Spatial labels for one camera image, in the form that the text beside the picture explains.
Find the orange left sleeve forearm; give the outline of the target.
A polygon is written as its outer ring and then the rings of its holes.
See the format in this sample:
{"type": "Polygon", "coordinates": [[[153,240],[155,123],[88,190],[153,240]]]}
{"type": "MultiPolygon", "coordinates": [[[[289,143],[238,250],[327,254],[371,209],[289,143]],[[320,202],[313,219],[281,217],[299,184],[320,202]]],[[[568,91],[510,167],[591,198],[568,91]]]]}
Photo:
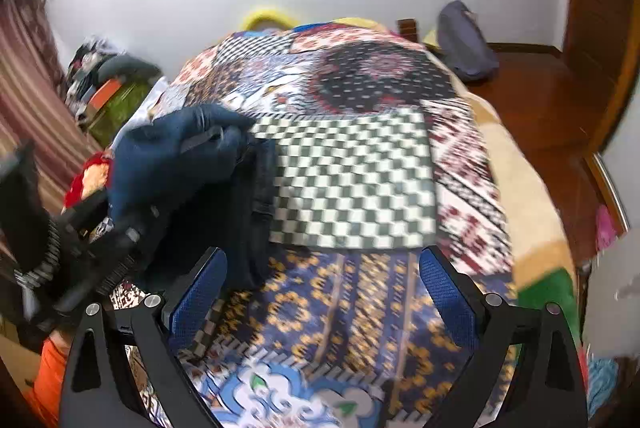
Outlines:
{"type": "Polygon", "coordinates": [[[46,427],[57,427],[70,343],[52,333],[43,343],[37,376],[24,398],[46,427]]]}

